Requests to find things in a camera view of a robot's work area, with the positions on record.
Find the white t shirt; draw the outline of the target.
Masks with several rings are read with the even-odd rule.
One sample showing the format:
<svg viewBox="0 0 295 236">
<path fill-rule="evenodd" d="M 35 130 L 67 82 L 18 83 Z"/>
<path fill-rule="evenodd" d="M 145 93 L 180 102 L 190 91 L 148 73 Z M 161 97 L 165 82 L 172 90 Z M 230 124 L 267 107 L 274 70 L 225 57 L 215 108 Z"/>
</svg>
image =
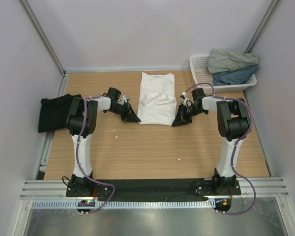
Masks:
<svg viewBox="0 0 295 236">
<path fill-rule="evenodd" d="M 137 116 L 140 124 L 172 125 L 176 116 L 175 76 L 142 73 Z"/>
</svg>

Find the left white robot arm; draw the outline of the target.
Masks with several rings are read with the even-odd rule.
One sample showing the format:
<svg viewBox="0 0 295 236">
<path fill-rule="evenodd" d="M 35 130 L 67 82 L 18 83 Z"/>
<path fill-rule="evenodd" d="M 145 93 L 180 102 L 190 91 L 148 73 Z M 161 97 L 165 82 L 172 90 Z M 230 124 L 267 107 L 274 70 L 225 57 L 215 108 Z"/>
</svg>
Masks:
<svg viewBox="0 0 295 236">
<path fill-rule="evenodd" d="M 74 98 L 66 119 L 66 127 L 74 146 L 74 170 L 68 180 L 67 197 L 88 197 L 95 193 L 100 183 L 95 183 L 90 161 L 91 138 L 96 128 L 97 113 L 103 111 L 120 115 L 124 122 L 139 123 L 141 120 L 133 111 L 129 98 L 121 96 L 117 88 L 97 97 Z"/>
</svg>

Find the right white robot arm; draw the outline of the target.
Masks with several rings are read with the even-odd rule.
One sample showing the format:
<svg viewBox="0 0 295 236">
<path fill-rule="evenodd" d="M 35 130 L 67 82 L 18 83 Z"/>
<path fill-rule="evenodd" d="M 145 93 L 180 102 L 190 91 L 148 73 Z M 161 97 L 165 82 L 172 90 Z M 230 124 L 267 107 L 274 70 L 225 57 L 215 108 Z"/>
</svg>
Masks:
<svg viewBox="0 0 295 236">
<path fill-rule="evenodd" d="M 239 150 L 246 136 L 252 129 L 253 119 L 249 107 L 243 99 L 229 99 L 215 95 L 208 96 L 202 88 L 192 92 L 192 100 L 187 93 L 180 96 L 181 104 L 172 127 L 183 126 L 192 122 L 192 117 L 208 114 L 210 111 L 217 115 L 218 132 L 222 137 L 222 148 L 219 163 L 214 169 L 211 180 L 200 179 L 193 182 L 195 194 L 230 195 L 236 188 L 236 163 Z"/>
</svg>

